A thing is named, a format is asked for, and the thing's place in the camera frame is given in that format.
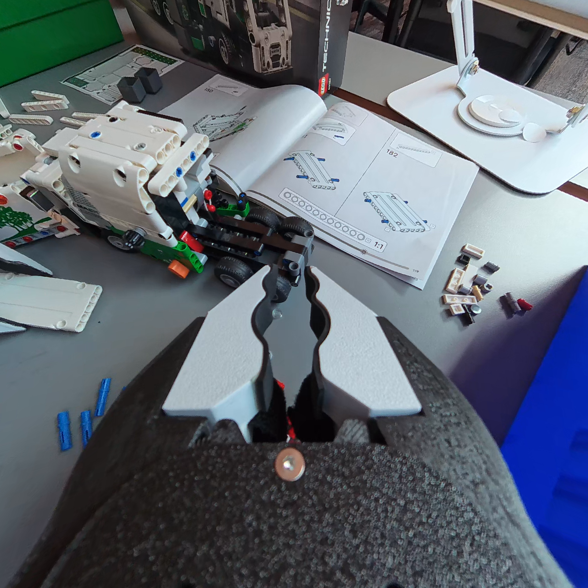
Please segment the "dark grey lego cube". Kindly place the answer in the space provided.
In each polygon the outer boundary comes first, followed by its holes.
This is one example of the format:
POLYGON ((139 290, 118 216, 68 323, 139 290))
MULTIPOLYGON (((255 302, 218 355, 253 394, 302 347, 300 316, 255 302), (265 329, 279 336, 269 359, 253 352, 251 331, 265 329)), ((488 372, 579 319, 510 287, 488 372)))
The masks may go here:
POLYGON ((156 94, 163 87, 157 69, 142 67, 136 71, 135 77, 141 81, 145 92, 148 94, 156 94))
POLYGON ((122 99, 130 104, 139 104, 146 97, 146 89, 138 77, 121 77, 117 89, 122 99))

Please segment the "white green lego truck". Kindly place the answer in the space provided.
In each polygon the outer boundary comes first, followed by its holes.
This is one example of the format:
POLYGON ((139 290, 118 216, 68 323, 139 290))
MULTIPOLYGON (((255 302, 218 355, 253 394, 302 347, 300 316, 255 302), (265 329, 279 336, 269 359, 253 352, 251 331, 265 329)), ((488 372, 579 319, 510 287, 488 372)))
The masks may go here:
POLYGON ((313 229, 228 195, 212 169, 202 134, 181 119, 122 102, 79 128, 57 132, 22 179, 111 246, 163 261, 175 275, 201 273, 238 288, 265 265, 277 266, 273 301, 298 286, 313 249, 313 229))

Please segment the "white lego panel with holes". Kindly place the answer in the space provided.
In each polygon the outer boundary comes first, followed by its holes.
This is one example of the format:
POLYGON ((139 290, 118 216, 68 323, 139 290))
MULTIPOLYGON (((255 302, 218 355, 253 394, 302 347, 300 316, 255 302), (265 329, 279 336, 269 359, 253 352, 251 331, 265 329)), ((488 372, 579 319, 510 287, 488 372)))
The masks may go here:
POLYGON ((90 283, 2 273, 1 319, 79 333, 101 293, 101 286, 90 283))

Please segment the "pile of small tan pieces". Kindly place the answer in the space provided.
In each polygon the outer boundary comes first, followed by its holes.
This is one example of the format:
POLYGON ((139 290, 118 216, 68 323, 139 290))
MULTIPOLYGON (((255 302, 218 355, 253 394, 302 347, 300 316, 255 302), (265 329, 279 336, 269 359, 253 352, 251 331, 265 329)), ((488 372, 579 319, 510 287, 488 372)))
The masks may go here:
POLYGON ((484 258, 485 251, 464 244, 455 260, 441 296, 445 314, 462 324, 474 324, 481 314, 481 303, 494 290, 493 279, 500 266, 484 258))

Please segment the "blue plastic bin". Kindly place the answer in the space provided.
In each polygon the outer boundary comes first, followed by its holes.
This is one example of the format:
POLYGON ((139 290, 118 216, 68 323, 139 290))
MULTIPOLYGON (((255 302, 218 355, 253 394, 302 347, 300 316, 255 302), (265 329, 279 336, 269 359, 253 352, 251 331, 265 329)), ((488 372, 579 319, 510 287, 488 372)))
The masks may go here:
POLYGON ((502 454, 544 543, 571 583, 587 587, 587 275, 502 454))

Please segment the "white folding stand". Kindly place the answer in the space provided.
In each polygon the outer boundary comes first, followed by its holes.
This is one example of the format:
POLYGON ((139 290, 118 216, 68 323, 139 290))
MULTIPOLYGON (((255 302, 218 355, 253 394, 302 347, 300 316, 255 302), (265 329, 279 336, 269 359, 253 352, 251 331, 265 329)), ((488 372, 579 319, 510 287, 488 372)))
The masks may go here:
POLYGON ((481 69, 472 1, 448 1, 447 10, 458 64, 392 92, 390 108, 528 194, 587 169, 587 105, 566 109, 481 69))

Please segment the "green plastic bin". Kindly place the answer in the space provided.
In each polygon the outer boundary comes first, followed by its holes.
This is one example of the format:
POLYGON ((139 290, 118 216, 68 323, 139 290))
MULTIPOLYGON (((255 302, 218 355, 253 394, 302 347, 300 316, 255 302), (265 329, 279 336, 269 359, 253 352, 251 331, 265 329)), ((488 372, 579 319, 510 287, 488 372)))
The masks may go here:
POLYGON ((109 1, 1 1, 1 86, 122 40, 109 1))

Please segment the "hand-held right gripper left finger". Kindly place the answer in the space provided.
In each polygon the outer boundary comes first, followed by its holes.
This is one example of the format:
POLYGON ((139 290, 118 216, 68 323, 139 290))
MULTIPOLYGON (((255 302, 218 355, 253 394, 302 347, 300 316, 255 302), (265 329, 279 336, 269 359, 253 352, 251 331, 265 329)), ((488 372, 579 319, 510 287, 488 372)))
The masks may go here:
POLYGON ((286 416, 270 408, 275 381, 263 337, 273 320, 277 270, 264 266, 207 313, 162 405, 167 416, 231 419, 251 442, 249 423, 265 414, 263 436, 286 438, 286 416))

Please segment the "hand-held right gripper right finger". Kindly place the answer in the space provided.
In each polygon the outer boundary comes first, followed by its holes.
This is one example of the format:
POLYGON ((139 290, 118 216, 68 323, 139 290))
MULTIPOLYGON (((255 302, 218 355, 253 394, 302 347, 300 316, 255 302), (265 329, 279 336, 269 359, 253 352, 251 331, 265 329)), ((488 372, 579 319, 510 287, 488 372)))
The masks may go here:
POLYGON ((293 407, 298 439, 328 442, 348 419, 366 423, 420 413, 390 342, 390 322, 315 267, 306 268, 305 284, 317 342, 293 407))

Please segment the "lego truck set box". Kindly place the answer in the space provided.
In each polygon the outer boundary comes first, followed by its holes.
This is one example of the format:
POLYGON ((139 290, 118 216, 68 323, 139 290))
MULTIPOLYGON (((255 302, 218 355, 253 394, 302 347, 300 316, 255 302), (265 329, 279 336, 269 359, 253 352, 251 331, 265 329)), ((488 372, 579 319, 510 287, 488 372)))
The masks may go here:
POLYGON ((247 84, 306 86, 343 79, 350 1, 124 1, 143 45, 247 84))

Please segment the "lego sticker sheet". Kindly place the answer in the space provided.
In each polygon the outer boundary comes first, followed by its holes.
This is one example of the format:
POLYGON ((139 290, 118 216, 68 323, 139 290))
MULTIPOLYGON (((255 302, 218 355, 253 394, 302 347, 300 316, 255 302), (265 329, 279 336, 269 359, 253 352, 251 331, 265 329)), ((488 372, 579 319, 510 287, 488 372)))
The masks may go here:
POLYGON ((117 87, 122 77, 133 77, 142 67, 156 69, 163 76, 181 63, 183 60, 176 57, 143 45, 134 45, 61 83, 105 104, 114 105, 122 99, 117 87))

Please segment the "open lego instruction booklet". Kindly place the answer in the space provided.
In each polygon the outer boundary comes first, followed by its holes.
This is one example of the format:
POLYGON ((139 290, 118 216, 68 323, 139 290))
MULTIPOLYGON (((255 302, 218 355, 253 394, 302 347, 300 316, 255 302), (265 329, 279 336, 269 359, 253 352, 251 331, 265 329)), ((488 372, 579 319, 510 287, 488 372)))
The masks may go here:
POLYGON ((478 172, 349 102, 216 75, 161 114, 209 137, 230 193, 310 222, 342 251, 422 290, 478 172))

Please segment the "white lego hopper assembly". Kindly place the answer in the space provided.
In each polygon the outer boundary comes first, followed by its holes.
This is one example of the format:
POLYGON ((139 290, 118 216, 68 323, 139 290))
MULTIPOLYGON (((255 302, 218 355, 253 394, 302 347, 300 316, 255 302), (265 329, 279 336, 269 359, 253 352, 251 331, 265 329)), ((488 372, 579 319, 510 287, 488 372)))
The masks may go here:
MULTIPOLYGON (((1 126, 1 157, 20 153, 46 156, 47 152, 28 130, 1 126)), ((79 235, 79 226, 60 213, 58 205, 34 187, 18 178, 1 184, 1 243, 16 248, 49 236, 61 239, 79 235)))

